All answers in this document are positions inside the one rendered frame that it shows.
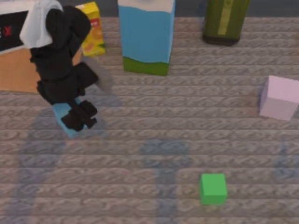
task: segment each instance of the stone floor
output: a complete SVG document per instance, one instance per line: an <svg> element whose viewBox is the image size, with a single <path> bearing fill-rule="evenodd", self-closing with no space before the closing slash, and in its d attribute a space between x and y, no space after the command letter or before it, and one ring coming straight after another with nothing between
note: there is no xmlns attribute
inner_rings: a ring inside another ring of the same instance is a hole
<svg viewBox="0 0 299 224"><path fill-rule="evenodd" d="M38 95L0 92L0 224L298 224L299 114L258 116L268 75L299 79L299 19L249 18L234 47L177 18L167 77L125 73L118 20L104 18L113 95L68 140ZM203 172L229 199L201 206Z"/></svg>

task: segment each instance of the red letter x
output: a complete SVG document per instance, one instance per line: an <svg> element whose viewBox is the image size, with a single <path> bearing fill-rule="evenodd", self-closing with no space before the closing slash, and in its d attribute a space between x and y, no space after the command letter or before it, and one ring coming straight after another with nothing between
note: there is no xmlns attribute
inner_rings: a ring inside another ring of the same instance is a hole
<svg viewBox="0 0 299 224"><path fill-rule="evenodd" d="M11 36L11 26L4 27L4 36Z"/></svg>

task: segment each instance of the yellow package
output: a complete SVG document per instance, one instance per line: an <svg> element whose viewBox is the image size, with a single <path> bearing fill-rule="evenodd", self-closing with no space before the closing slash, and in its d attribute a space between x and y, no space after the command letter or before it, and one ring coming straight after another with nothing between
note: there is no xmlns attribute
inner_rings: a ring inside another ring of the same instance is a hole
<svg viewBox="0 0 299 224"><path fill-rule="evenodd" d="M105 44L101 26L100 11L95 2L76 6L87 15L92 26L91 31L82 43L83 55L95 56L105 53Z"/></svg>

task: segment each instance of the green cube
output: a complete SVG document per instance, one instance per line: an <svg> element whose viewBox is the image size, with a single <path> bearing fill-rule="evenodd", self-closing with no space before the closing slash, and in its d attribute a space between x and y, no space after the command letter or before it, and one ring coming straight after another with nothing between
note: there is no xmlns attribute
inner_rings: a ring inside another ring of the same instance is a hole
<svg viewBox="0 0 299 224"><path fill-rule="evenodd" d="M228 196L224 174L202 174L199 181L202 204L223 204Z"/></svg>

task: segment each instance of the yellow stripe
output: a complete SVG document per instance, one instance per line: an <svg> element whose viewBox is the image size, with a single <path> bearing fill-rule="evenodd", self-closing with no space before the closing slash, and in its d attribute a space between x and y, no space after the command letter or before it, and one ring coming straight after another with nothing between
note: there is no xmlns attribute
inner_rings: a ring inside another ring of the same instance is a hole
<svg viewBox="0 0 299 224"><path fill-rule="evenodd" d="M233 3L234 0L224 0L220 23L219 23L218 35L225 35L228 30L228 24L229 24Z"/></svg>

